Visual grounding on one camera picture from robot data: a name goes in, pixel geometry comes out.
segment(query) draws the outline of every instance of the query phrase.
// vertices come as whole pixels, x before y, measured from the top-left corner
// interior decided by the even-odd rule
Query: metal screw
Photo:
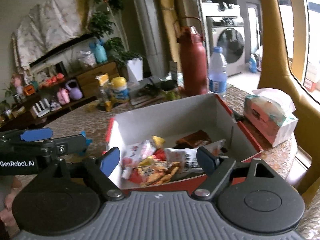
[[[210,195],[210,191],[204,188],[199,188],[195,190],[195,195],[198,197],[207,197]]]
[[[119,189],[110,189],[107,191],[107,196],[111,198],[118,198],[122,196],[122,191]]]

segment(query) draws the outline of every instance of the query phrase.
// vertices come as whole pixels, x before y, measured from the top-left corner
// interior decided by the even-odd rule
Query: bottle label
[[[209,90],[213,93],[222,93],[227,89],[227,81],[209,80]]]

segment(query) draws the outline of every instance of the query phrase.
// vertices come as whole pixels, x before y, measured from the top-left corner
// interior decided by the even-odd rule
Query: finger
[[[0,220],[2,220],[3,223],[9,223],[12,219],[13,214],[11,211],[4,209],[0,212]]]
[[[13,227],[17,224],[16,220],[14,218],[10,219],[9,221],[4,222],[4,225],[6,227]]]
[[[6,198],[4,199],[4,206],[6,208],[6,210],[11,211],[12,208],[12,202],[15,198],[15,194],[14,193],[10,193],[9,195],[6,196]]]
[[[11,187],[12,188],[20,188],[20,187],[22,187],[22,183],[17,177],[13,177],[13,182],[12,182]]]

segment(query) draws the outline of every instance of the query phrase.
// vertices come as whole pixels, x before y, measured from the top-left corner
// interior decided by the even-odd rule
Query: cardboard box
[[[257,106],[252,100],[257,96],[248,95],[244,101],[244,116],[259,130],[260,133],[276,147],[280,143],[288,140],[296,128],[298,119],[290,114],[288,118],[284,116],[281,122],[276,122],[264,110]]]
[[[249,162],[259,157],[261,146],[250,134],[242,122],[235,123],[231,118],[232,111],[215,94],[206,94],[165,102],[153,106],[135,109],[117,114],[110,120],[106,136],[109,148],[118,147],[121,156],[126,147],[140,143],[152,135],[166,140],[164,147],[176,145],[175,141],[183,136],[204,130],[212,142],[226,139],[226,155],[237,161]],[[191,179],[169,182],[162,185],[139,187],[121,179],[122,168],[119,164],[109,178],[121,189],[143,191],[194,191],[205,179],[206,175]]]

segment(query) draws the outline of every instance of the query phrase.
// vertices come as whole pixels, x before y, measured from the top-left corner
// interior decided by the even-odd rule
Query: tissue
[[[244,116],[262,133],[273,147],[289,139],[298,119],[289,95],[281,90],[263,88],[253,91],[244,101]]]
[[[252,102],[261,107],[278,126],[296,110],[291,97],[281,90],[262,88],[254,90],[253,94],[255,97],[252,97]]]

